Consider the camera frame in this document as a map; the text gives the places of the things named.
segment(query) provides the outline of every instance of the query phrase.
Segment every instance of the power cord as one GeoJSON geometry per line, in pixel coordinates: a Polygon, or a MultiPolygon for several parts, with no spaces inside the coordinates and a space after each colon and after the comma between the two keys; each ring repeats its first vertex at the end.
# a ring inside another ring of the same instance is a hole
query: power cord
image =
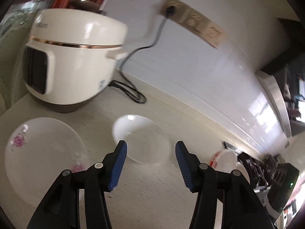
{"type": "Polygon", "coordinates": [[[170,6],[166,9],[165,12],[165,18],[163,19],[163,21],[161,22],[159,28],[158,28],[158,32],[157,35],[155,37],[154,42],[149,45],[149,46],[144,46],[144,47],[140,47],[138,49],[133,50],[131,53],[128,54],[128,56],[121,62],[120,67],[119,67],[119,73],[121,75],[121,77],[129,84],[117,81],[117,80],[112,80],[109,83],[109,87],[115,87],[118,88],[120,90],[122,90],[130,99],[132,99],[134,102],[139,103],[139,104],[145,104],[147,102],[147,98],[145,97],[145,95],[143,95],[136,87],[135,85],[129,81],[129,79],[123,74],[123,67],[126,64],[126,62],[130,59],[130,57],[135,54],[137,51],[139,50],[143,50],[143,49],[148,49],[148,48],[152,48],[154,47],[160,38],[162,29],[164,27],[164,24],[166,22],[166,20],[168,18],[170,18],[172,15],[175,14],[175,7],[174,6],[170,6]]]}

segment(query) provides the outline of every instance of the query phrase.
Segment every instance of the white rice cooker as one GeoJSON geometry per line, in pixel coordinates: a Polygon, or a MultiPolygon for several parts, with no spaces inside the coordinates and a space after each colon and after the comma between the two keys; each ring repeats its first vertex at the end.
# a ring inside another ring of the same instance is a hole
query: white rice cooker
{"type": "Polygon", "coordinates": [[[41,11],[23,56],[28,91],[53,110],[76,110],[75,104],[88,101],[112,81],[116,60],[126,56],[121,49],[126,34],[125,24],[101,14],[41,11]]]}

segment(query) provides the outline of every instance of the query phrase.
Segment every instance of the screw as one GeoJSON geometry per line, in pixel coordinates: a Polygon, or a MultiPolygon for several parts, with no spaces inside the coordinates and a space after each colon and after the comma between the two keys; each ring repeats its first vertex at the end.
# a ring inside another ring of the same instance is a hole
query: screw
{"type": "Polygon", "coordinates": [[[208,168],[208,165],[207,165],[207,164],[200,164],[200,165],[199,165],[199,168],[200,168],[200,169],[207,169],[207,168],[208,168]]]}
{"type": "Polygon", "coordinates": [[[94,165],[94,167],[95,167],[96,169],[100,169],[101,167],[103,167],[103,164],[102,164],[102,163],[96,163],[96,164],[94,165]]]}
{"type": "Polygon", "coordinates": [[[240,176],[240,171],[239,170],[233,170],[233,175],[235,175],[236,177],[240,176]]]}
{"type": "Polygon", "coordinates": [[[63,175],[64,177],[66,177],[66,176],[70,175],[70,171],[69,171],[68,169],[65,169],[65,170],[62,172],[62,175],[63,175]]]}

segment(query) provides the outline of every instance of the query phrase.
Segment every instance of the power outlet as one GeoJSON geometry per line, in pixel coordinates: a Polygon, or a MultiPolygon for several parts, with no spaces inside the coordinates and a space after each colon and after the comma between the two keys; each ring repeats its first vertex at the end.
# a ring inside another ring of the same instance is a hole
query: power outlet
{"type": "Polygon", "coordinates": [[[166,0],[161,13],[165,15],[166,9],[170,6],[176,7],[175,14],[170,17],[171,20],[198,35],[213,47],[219,47],[225,38],[225,32],[220,26],[179,0],[166,0]]]}
{"type": "Polygon", "coordinates": [[[183,23],[191,8],[179,0],[166,0],[161,13],[165,15],[166,9],[170,6],[175,6],[176,8],[175,14],[170,19],[179,24],[183,23]]]}

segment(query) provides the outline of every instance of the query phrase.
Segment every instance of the white countertop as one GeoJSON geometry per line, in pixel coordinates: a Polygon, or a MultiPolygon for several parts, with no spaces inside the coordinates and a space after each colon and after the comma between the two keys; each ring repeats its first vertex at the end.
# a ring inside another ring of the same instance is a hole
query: white countertop
{"type": "MultiPolygon", "coordinates": [[[[91,164],[103,160],[107,153],[114,150],[112,125],[122,115],[145,116],[169,135],[173,151],[165,163],[143,165],[126,158],[118,186],[112,193],[106,193],[113,228],[189,227],[197,194],[190,193],[184,185],[174,155],[178,140],[183,140],[188,150],[206,163],[223,149],[222,140],[252,152],[239,139],[200,113],[189,110],[185,104],[151,86],[143,83],[140,86],[141,90],[153,93],[158,99],[148,96],[147,104],[136,104],[120,90],[108,87],[80,110],[61,114],[42,107],[26,95],[0,118],[0,204],[17,229],[26,228],[35,208],[21,200],[12,189],[4,167],[4,152],[13,131],[32,118],[52,117],[70,125],[83,139],[91,164]],[[175,108],[166,103],[175,104],[175,108]]],[[[80,206],[81,225],[85,228],[83,201],[80,206]]],[[[220,228],[221,213],[222,204],[219,202],[215,228],[220,228]]]]}

